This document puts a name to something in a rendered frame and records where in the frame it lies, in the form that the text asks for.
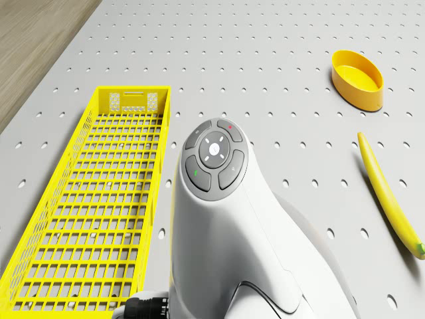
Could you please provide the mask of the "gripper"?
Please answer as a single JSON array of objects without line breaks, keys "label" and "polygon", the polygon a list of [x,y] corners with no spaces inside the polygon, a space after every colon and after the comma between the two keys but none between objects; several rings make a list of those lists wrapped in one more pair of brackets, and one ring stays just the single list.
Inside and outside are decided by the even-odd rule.
[{"label": "gripper", "polygon": [[113,311],[113,319],[169,319],[169,293],[136,292]]}]

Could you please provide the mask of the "yellow bowl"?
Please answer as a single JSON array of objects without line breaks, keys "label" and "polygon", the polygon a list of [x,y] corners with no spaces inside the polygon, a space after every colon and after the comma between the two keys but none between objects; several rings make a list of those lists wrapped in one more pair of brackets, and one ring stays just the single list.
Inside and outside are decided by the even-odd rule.
[{"label": "yellow bowl", "polygon": [[331,62],[333,85],[348,103],[367,112],[382,108],[384,79],[369,59],[354,51],[338,50]]}]

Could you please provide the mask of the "yellow basket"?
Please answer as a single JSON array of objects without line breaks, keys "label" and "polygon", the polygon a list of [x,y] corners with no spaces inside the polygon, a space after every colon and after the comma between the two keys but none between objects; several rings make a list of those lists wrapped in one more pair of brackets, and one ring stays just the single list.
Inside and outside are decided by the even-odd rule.
[{"label": "yellow basket", "polygon": [[0,278],[0,319],[111,319],[142,290],[170,99],[95,89]]}]

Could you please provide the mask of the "banana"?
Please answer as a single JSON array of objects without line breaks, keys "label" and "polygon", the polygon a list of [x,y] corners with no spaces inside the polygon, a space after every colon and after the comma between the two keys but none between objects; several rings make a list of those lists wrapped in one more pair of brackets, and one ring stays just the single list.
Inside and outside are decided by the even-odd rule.
[{"label": "banana", "polygon": [[410,253],[417,259],[425,260],[425,243],[420,240],[398,204],[365,135],[358,132],[357,138],[363,164],[386,218]]}]

